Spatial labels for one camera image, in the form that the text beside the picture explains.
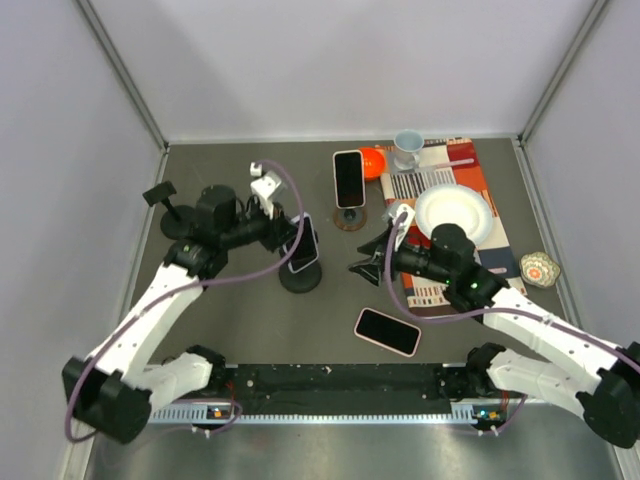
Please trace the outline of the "phone with lavender case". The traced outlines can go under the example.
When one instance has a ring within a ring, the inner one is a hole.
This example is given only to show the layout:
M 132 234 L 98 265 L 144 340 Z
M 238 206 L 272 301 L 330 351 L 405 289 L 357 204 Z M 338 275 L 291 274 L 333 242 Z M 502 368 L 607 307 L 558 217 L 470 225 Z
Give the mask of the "phone with lavender case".
M 287 263 L 287 268 L 292 274 L 302 272 L 319 259 L 318 240 L 312 218 L 307 212 L 304 212 L 302 216 L 296 216 L 292 219 L 295 225 L 298 225 L 300 221 L 303 222 L 302 238 Z

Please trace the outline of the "black clamp phone stand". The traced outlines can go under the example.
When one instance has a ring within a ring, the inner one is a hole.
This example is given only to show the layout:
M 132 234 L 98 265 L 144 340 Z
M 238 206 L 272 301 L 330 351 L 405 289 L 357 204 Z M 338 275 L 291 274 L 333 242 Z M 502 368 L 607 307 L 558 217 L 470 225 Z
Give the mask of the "black clamp phone stand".
M 294 294 L 305 294 L 315 289 L 322 280 L 322 268 L 319 262 L 314 262 L 298 273 L 292 273 L 287 265 L 282 265 L 278 271 L 281 286 Z

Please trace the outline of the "phone with pink case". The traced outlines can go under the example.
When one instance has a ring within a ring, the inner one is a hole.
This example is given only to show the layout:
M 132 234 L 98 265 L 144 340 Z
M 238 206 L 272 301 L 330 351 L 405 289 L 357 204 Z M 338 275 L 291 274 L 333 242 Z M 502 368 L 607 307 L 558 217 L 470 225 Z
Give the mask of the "phone with pink case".
M 419 327 L 370 308 L 364 308 L 360 312 L 354 334 L 405 358 L 416 354 L 422 337 Z

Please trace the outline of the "phone with white case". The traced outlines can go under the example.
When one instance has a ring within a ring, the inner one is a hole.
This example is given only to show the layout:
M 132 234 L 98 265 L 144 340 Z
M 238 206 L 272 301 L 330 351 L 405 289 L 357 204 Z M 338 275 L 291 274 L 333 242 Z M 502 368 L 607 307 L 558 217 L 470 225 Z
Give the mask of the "phone with white case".
M 336 206 L 363 207 L 366 203 L 364 163 L 360 150 L 338 151 L 333 155 Z

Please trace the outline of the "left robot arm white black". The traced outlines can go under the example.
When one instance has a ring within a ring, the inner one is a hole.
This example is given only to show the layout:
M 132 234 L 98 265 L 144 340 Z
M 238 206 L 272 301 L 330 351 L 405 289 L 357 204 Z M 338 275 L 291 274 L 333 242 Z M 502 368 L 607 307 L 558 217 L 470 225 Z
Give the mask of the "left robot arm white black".
M 266 276 L 275 264 L 235 277 L 220 277 L 229 251 L 259 242 L 274 252 L 286 243 L 299 245 L 302 229 L 283 212 L 277 198 L 281 179 L 272 172 L 253 180 L 246 211 L 236 211 L 236 196 L 225 185 L 206 188 L 198 199 L 196 219 L 188 236 L 176 241 L 139 301 L 116 329 L 84 358 L 65 364 L 64 434 L 72 443 L 75 421 L 121 444 L 132 442 L 151 416 L 186 394 L 216 396 L 226 387 L 221 357 L 200 346 L 177 359 L 151 368 L 148 362 L 183 312 L 206 289 L 239 284 Z

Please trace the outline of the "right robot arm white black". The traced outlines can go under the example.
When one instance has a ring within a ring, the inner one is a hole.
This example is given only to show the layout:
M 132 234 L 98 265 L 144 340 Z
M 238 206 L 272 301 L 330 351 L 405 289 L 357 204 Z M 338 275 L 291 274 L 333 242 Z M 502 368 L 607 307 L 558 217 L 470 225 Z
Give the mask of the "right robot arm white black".
M 639 345 L 623 348 L 592 336 L 536 305 L 505 279 L 476 262 L 474 244 L 455 224 L 435 228 L 427 248 L 396 240 L 390 224 L 359 247 L 364 260 L 349 271 L 374 285 L 408 273 L 444 285 L 454 314 L 438 322 L 471 318 L 499 331 L 537 359 L 497 344 L 469 353 L 467 384 L 487 396 L 496 389 L 532 396 L 581 418 L 600 438 L 629 449 L 639 439 Z

